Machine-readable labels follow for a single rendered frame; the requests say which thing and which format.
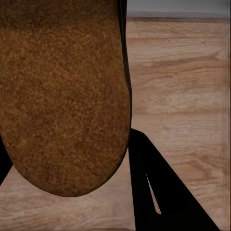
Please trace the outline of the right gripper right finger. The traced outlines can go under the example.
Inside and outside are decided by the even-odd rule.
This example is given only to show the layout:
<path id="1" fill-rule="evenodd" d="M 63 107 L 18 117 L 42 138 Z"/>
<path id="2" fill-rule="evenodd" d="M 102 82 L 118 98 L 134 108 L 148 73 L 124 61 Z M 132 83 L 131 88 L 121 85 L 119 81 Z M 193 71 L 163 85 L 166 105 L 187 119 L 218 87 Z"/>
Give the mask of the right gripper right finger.
<path id="1" fill-rule="evenodd" d="M 220 231 L 144 133 L 131 129 L 128 153 L 136 231 Z"/>

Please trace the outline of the sandal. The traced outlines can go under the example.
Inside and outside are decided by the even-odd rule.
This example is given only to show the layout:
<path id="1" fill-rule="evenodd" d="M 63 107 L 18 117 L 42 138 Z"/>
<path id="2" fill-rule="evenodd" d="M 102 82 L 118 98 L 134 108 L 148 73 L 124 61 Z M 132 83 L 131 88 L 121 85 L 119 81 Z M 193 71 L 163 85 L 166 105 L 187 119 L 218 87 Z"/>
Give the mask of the sandal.
<path id="1" fill-rule="evenodd" d="M 79 197 L 128 149 L 127 0 L 0 0 L 0 135 L 37 188 Z"/>

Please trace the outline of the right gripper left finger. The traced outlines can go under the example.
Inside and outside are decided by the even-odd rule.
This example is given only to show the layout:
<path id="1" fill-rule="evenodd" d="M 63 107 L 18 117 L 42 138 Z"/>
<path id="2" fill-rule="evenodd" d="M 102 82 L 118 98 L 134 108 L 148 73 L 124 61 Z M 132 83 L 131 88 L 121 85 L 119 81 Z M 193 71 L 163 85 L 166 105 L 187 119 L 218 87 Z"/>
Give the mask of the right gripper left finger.
<path id="1" fill-rule="evenodd" d="M 0 185 L 3 183 L 12 166 L 13 163 L 6 151 L 0 135 Z"/>

